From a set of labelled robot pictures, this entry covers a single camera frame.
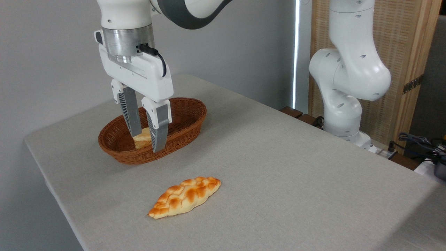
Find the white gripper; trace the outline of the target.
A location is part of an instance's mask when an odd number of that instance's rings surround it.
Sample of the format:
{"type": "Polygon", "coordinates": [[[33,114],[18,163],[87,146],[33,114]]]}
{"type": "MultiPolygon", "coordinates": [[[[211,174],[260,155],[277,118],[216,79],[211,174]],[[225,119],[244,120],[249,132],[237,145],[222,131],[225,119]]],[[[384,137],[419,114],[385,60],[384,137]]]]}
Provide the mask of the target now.
{"type": "Polygon", "coordinates": [[[174,88],[169,66],[164,73],[162,60],[147,53],[134,56],[131,63],[115,62],[109,59],[103,45],[99,45],[99,54],[106,73],[114,78],[111,81],[113,97],[121,107],[131,136],[142,133],[137,91],[145,96],[142,105],[146,110],[153,152],[161,151],[172,122],[169,98],[174,88]]]}

